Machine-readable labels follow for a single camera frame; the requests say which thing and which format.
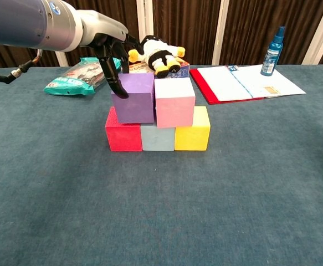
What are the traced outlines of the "open red folder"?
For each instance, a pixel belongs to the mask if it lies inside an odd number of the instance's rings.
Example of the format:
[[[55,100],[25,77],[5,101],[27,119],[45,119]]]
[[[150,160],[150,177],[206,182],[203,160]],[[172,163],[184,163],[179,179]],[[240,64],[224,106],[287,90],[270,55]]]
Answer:
[[[260,73],[261,68],[261,65],[212,66],[194,68],[189,73],[210,105],[305,94],[277,70],[265,76]]]

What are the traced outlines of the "blue spray bottle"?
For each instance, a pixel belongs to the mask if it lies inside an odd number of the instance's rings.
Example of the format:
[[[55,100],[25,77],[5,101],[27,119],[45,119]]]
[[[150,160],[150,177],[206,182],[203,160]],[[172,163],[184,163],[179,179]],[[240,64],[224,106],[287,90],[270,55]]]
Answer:
[[[283,49],[284,34],[285,26],[280,26],[266,50],[265,58],[260,71],[261,75],[271,76],[273,74]]]

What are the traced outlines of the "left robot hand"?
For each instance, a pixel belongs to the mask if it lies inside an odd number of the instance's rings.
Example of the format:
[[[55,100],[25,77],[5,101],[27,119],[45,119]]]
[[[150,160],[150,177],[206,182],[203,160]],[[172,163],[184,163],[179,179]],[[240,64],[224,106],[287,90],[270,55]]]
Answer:
[[[129,34],[124,24],[115,19],[93,10],[78,10],[78,15],[83,25],[79,45],[93,49],[112,92],[121,99],[127,99],[129,95],[119,79],[113,57],[121,60],[122,72],[128,73],[129,55],[125,46],[143,55],[143,45]]]

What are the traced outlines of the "blue cardboard box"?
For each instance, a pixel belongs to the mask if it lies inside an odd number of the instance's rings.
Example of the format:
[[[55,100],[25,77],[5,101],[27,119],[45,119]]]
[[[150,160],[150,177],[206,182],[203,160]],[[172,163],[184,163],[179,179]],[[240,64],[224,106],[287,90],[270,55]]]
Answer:
[[[180,69],[176,73],[169,72],[166,78],[187,78],[189,77],[189,64],[181,60]],[[154,73],[152,69],[149,68],[148,64],[145,62],[138,62],[129,65],[129,73],[131,74],[141,74],[141,73]]]

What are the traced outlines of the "pink foam cube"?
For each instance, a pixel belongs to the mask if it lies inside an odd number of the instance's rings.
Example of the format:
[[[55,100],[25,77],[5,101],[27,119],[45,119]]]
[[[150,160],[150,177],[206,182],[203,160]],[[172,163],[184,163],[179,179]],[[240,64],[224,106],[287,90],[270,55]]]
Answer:
[[[155,80],[157,127],[191,126],[196,101],[190,78]]]

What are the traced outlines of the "teal felt table mat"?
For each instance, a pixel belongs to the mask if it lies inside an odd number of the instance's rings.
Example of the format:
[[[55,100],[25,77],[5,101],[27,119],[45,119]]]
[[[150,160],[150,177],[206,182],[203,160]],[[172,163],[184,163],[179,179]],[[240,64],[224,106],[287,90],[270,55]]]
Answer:
[[[210,105],[205,152],[112,152],[107,84],[0,83],[0,266],[323,266],[323,65],[303,95]]]

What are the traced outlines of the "red foam cube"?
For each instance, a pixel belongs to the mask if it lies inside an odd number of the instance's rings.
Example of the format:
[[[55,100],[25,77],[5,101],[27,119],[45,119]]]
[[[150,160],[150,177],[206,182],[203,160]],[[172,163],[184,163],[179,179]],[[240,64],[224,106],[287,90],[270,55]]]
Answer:
[[[140,124],[121,124],[112,106],[105,123],[105,132],[111,151],[142,151]]]

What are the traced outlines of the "teal snack bag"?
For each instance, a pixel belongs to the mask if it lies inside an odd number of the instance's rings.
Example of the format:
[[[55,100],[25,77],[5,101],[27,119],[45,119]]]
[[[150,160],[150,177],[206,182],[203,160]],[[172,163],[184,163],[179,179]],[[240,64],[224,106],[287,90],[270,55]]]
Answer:
[[[49,95],[94,95],[95,90],[105,81],[98,58],[80,58],[80,62],[61,76],[53,79],[43,91]]]

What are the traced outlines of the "yellow foam cube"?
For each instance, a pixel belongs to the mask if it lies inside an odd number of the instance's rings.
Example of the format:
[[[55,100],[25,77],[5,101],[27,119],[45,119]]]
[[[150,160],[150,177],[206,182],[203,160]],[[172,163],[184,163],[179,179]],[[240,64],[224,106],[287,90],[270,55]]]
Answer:
[[[205,151],[208,147],[211,123],[205,106],[195,106],[193,124],[187,127],[176,127],[176,151]]]

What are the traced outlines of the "purple foam cube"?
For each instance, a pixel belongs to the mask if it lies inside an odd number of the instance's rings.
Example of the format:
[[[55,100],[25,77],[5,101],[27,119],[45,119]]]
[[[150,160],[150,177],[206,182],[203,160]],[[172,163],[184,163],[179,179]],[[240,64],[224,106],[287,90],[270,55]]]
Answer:
[[[121,99],[111,93],[118,121],[122,124],[153,123],[154,75],[152,73],[120,74],[119,79],[129,97]]]

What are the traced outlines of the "light blue foam cube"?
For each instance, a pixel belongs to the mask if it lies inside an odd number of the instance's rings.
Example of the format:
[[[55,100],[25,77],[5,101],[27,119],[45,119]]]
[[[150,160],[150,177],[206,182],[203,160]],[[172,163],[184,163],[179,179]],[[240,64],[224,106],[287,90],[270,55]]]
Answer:
[[[158,128],[156,124],[141,125],[142,149],[144,151],[173,151],[175,128]]]

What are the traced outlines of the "penguin plush toy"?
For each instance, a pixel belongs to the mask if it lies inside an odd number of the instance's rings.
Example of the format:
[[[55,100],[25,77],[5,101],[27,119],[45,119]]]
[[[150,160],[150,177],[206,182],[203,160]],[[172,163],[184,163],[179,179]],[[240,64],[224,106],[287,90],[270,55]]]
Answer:
[[[145,62],[157,78],[165,78],[169,73],[177,73],[181,68],[176,58],[184,57],[185,47],[169,45],[155,35],[146,35],[141,42],[144,53],[136,49],[128,52],[129,62]]]

